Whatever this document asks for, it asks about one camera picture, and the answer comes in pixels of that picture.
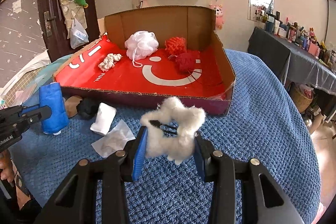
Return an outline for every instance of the white bandage roll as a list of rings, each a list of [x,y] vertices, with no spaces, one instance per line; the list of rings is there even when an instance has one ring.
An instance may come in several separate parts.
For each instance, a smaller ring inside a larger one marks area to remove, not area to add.
[[[102,136],[110,131],[110,126],[116,115],[117,110],[107,104],[100,103],[96,121],[91,125],[90,129]]]

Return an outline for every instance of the wicker basket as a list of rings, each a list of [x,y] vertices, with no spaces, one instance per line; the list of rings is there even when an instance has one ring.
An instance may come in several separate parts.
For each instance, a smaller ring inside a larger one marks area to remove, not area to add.
[[[299,88],[293,83],[291,85],[291,88],[289,90],[289,95],[292,98],[295,106],[297,107],[298,111],[300,113],[304,112],[307,107],[309,107],[310,103],[312,102],[313,98],[308,98],[305,95],[303,95]]]

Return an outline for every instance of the floor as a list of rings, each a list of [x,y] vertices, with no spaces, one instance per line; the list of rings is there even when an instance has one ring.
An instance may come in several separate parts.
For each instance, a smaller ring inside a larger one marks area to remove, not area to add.
[[[311,135],[321,174],[321,203],[328,207],[336,194],[336,126],[324,123]]]
[[[15,1],[18,0],[5,0],[0,4],[0,87],[46,50],[37,0],[19,0],[21,11],[18,13],[13,11]]]

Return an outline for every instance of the blue roll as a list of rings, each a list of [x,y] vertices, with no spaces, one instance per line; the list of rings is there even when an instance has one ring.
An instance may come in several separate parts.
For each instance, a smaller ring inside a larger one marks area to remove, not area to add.
[[[52,111],[51,117],[42,121],[44,133],[58,133],[69,124],[59,83],[55,82],[40,87],[40,107],[43,106],[49,106]]]

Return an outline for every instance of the gray tablecloth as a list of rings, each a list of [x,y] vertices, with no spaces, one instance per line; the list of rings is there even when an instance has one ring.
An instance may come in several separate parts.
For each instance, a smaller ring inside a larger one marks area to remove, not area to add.
[[[336,95],[336,75],[313,55],[284,38],[255,27],[247,52],[264,61],[283,84],[288,78]]]

